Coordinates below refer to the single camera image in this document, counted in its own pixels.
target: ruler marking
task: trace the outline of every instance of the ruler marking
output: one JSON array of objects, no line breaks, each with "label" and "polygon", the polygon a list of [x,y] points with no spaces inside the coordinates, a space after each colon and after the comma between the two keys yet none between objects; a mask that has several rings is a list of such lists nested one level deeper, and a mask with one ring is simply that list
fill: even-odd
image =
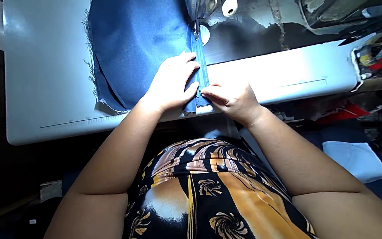
[{"label": "ruler marking", "polygon": [[118,115],[107,115],[107,116],[102,116],[102,117],[97,117],[97,118],[92,118],[92,119],[83,119],[83,120],[77,120],[77,121],[72,121],[72,122],[66,122],[66,123],[60,123],[60,124],[55,124],[55,125],[46,125],[46,126],[40,126],[40,128],[48,128],[48,127],[53,127],[53,126],[59,126],[59,125],[68,125],[72,123],[78,123],[78,122],[84,122],[84,121],[89,121],[89,120],[99,120],[99,119],[104,119],[107,117],[119,117],[122,116],[123,114],[118,114]]}]

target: black and gold pattern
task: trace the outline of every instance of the black and gold pattern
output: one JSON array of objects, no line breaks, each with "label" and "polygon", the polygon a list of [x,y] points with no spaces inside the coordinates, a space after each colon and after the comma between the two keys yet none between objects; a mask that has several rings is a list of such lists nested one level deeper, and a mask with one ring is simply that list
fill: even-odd
[{"label": "black and gold pattern", "polygon": [[237,220],[232,213],[216,213],[210,219],[210,226],[223,239],[244,239],[243,236],[247,234],[244,223]]},{"label": "black and gold pattern", "polygon": [[139,210],[137,212],[138,216],[135,217],[135,219],[132,221],[129,239],[135,239],[135,237],[133,237],[135,233],[138,235],[142,235],[147,230],[145,226],[148,226],[150,222],[144,223],[143,221],[145,221],[150,216],[150,212],[148,212],[147,214],[145,214],[145,212],[145,209]]},{"label": "black and gold pattern", "polygon": [[200,185],[199,193],[200,195],[216,196],[216,193],[222,194],[218,189],[220,189],[219,181],[213,181],[211,179],[198,181]]},{"label": "black and gold pattern", "polygon": [[135,187],[125,238],[316,238],[261,160],[221,140],[167,147]]}]

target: sewing machine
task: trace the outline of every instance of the sewing machine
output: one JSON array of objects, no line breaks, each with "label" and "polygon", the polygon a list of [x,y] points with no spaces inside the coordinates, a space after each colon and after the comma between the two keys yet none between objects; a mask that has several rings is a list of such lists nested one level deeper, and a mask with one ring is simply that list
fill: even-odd
[{"label": "sewing machine", "polygon": [[[267,5],[275,2],[282,15],[279,25]],[[108,131],[125,118],[126,114],[110,113],[96,103],[95,86],[88,79],[91,54],[82,22],[89,6],[89,0],[4,1],[9,143],[21,145]],[[200,19],[200,24],[210,30],[210,39],[203,48],[210,81],[246,80],[261,104],[352,90],[358,77],[348,57],[369,36],[338,47],[342,40],[330,41],[306,31],[304,26],[305,31],[300,31],[296,25],[307,23],[296,12],[300,13],[300,7],[294,0],[247,0],[239,1],[230,17],[223,15],[219,5],[209,17]],[[285,30],[282,43],[281,25]],[[295,34],[300,39],[289,41],[288,37]],[[307,45],[301,47],[294,42]],[[196,114],[188,115],[178,109],[161,120],[210,113],[214,113],[211,106],[197,108]]]}]

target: wrist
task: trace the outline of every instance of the wrist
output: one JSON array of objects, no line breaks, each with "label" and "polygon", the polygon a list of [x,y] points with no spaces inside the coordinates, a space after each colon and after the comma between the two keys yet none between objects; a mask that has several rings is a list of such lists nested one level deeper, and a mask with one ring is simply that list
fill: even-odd
[{"label": "wrist", "polygon": [[252,117],[251,120],[249,120],[246,124],[243,126],[247,129],[249,128],[254,128],[257,127],[257,125],[263,123],[264,118],[266,115],[270,113],[270,111],[263,107],[263,106],[257,106],[253,111],[252,111]]},{"label": "wrist", "polygon": [[140,108],[142,111],[147,113],[153,113],[162,116],[164,113],[163,108],[157,104],[157,101],[148,96],[143,96],[137,103],[135,107]]}]

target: white sewing machine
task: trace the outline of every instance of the white sewing machine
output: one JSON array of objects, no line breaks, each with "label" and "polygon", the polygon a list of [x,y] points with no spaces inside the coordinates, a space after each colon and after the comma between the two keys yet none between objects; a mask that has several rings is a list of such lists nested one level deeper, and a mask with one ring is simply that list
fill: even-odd
[{"label": "white sewing machine", "polygon": [[[82,22],[89,0],[4,1],[7,138],[13,145],[114,129],[125,118],[96,105],[91,54]],[[352,90],[350,51],[366,39],[235,60],[207,67],[211,81],[248,80],[261,104]],[[169,112],[162,121],[196,114]]]}]

